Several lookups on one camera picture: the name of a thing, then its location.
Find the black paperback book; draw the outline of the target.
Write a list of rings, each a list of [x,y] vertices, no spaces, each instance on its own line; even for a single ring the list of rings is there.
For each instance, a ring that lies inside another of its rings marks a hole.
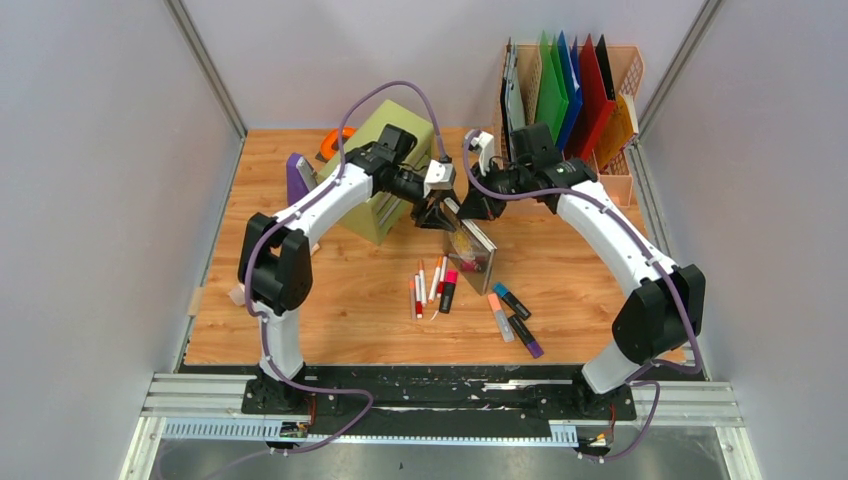
[[[451,198],[443,202],[443,213],[454,230],[444,232],[443,249],[452,265],[480,295],[491,287],[497,247],[472,220],[458,217],[459,205]]]

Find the grey clipboard with papers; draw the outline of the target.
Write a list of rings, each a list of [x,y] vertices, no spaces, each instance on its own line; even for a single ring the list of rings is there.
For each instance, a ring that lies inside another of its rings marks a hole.
[[[509,161],[512,161],[514,159],[512,134],[515,130],[524,128],[527,125],[519,81],[518,49],[512,38],[509,38],[506,45],[501,85],[501,117],[503,127],[502,139],[505,141],[505,156]]]

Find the green plastic folder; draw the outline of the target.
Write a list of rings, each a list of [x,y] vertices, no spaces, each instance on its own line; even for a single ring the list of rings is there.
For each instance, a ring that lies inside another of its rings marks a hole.
[[[569,105],[563,69],[556,43],[546,31],[542,31],[538,42],[541,60],[541,76],[537,96],[535,121],[548,126],[554,140],[565,120]]]

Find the red plastic folder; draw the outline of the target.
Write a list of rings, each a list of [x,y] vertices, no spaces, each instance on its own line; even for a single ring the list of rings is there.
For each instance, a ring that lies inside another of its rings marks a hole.
[[[588,160],[616,106],[616,91],[605,37],[601,35],[595,41],[588,35],[578,61],[583,105],[564,154],[566,158]]]

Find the blue plastic folder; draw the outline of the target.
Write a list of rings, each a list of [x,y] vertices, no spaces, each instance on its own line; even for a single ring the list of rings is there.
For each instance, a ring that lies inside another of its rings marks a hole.
[[[577,43],[570,44],[564,31],[559,33],[557,49],[563,71],[563,84],[567,94],[568,105],[563,123],[557,138],[557,147],[563,151],[577,122],[583,105],[581,89],[581,74],[579,72],[579,51]]]

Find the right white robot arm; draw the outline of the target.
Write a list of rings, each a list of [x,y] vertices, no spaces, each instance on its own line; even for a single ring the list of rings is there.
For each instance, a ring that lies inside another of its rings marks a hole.
[[[512,141],[514,152],[499,167],[493,135],[465,135],[469,189],[460,215],[494,220],[507,203],[533,199],[574,228],[610,270],[626,301],[613,321],[612,341],[583,365],[570,392],[577,413],[596,417],[609,407],[611,391],[665,364],[667,352],[688,344],[700,354],[706,279],[696,265],[681,266],[652,245],[594,170],[580,158],[564,157],[545,124],[515,130]]]

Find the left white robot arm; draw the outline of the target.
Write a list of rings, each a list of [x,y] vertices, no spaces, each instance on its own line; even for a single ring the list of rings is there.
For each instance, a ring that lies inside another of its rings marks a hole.
[[[423,171],[414,168],[418,139],[392,124],[375,140],[341,145],[338,165],[315,189],[273,216],[250,218],[245,230],[238,279],[245,307],[260,328],[262,371],[273,378],[268,400],[283,413],[298,411],[306,386],[296,375],[304,365],[299,342],[300,307],[313,287],[312,249],[357,206],[386,193],[412,206],[422,229],[452,230],[442,202],[455,196],[450,156],[442,152]]]

